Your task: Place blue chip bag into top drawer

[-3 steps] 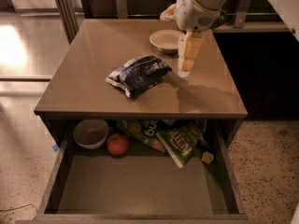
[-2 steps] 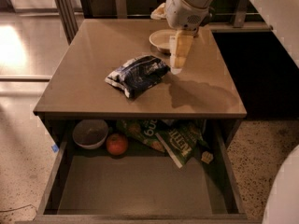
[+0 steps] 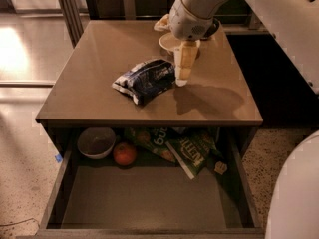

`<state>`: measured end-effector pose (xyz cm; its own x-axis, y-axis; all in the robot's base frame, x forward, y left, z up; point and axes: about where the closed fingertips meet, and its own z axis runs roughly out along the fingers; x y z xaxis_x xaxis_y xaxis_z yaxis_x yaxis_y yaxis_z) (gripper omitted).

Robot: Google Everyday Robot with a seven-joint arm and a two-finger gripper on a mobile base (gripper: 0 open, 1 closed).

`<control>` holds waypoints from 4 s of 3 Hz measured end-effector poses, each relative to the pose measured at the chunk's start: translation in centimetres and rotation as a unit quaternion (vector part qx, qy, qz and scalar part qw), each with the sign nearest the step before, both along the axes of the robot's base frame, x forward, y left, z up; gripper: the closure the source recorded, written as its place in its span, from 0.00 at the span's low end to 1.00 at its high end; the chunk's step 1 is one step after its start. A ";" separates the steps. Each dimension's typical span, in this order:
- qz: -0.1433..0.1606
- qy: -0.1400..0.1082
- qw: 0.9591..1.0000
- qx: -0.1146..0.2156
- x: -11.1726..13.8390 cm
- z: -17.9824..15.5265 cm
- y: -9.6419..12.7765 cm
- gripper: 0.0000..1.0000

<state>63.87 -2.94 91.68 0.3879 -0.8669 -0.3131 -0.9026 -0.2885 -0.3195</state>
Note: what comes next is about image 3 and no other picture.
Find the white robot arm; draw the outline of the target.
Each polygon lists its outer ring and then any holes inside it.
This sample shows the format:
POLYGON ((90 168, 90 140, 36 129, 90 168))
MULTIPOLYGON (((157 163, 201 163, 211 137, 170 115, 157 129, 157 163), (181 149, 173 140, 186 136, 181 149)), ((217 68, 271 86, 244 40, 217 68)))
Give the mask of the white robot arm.
MULTIPOLYGON (((175 0, 154 25, 169 30, 181 45, 174 56, 176 83, 187 83, 198 48, 228 0, 175 0)), ((318 91, 319 6, 309 0, 245 0, 295 67, 318 91)), ((276 180, 265 239, 319 239, 319 131, 294 148, 276 180)))

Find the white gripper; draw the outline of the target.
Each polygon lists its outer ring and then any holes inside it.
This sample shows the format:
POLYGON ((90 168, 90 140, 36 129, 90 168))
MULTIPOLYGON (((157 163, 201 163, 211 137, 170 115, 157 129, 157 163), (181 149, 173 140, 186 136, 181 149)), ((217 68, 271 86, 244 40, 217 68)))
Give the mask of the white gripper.
POLYGON ((180 45, 174 48, 175 82, 179 87, 187 84, 191 74, 198 52, 195 41, 204 36, 212 22, 212 19, 195 16, 182 0, 175 0, 169 14, 165 14, 154 24, 155 31, 170 29, 177 39, 182 40, 180 45))

